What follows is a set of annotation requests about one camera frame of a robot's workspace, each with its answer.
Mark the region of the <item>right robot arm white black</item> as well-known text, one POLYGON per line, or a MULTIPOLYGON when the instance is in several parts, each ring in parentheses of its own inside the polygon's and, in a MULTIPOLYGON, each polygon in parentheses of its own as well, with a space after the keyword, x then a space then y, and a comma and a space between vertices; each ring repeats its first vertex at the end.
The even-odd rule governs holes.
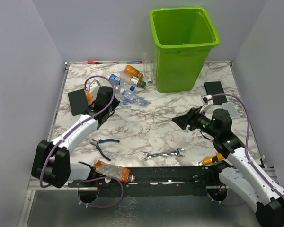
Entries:
POLYGON ((252 208, 261 226, 284 226, 284 189, 257 164, 231 131, 228 111, 216 109, 209 119, 199 109, 191 108, 172 121, 183 130, 199 129, 212 136, 214 148, 224 160, 212 165, 216 169, 208 173, 211 184, 223 183, 235 191, 252 208))

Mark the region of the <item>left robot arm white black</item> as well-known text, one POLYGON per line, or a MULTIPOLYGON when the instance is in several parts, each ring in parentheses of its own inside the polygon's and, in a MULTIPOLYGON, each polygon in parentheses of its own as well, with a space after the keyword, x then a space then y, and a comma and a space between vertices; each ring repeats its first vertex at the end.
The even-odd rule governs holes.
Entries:
POLYGON ((94 168, 84 162, 71 163, 70 154, 107 121, 118 104, 112 87, 100 87, 91 108, 93 115, 86 110, 65 133, 37 145, 31 175, 39 179, 41 187, 61 188, 68 181, 80 181, 86 187, 94 183, 94 168))

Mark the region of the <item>small orange bottle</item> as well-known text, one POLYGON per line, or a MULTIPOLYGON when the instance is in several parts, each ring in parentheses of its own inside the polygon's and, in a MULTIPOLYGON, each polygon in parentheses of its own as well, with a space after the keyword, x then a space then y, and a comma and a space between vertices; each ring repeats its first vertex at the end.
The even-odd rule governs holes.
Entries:
POLYGON ((88 105, 90 105, 92 103, 93 95, 89 91, 86 92, 86 98, 87 98, 88 105))

